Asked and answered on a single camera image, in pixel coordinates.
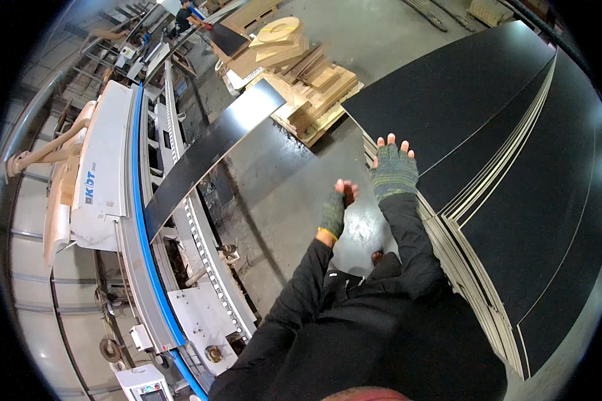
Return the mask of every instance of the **worker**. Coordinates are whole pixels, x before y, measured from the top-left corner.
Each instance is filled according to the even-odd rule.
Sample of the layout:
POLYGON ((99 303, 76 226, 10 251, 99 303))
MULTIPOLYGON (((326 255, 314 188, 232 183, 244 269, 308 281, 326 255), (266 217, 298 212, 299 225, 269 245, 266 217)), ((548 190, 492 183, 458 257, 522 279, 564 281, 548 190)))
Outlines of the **worker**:
POLYGON ((368 277, 328 271, 358 187, 338 180, 316 237, 210 400, 497 400, 504 364, 454 294, 417 214, 415 152, 377 140, 371 169, 399 256, 368 277))
POLYGON ((203 22, 199 17, 197 17, 192 10, 189 9, 189 5, 191 3, 190 0, 180 0, 181 1, 181 9, 178 10, 176 16, 176 24, 174 25, 174 29, 172 29, 169 34, 169 39, 174 39, 181 33, 185 32, 190 27, 190 22, 197 27, 203 27, 208 31, 214 29, 213 25, 208 24, 207 22, 203 22))

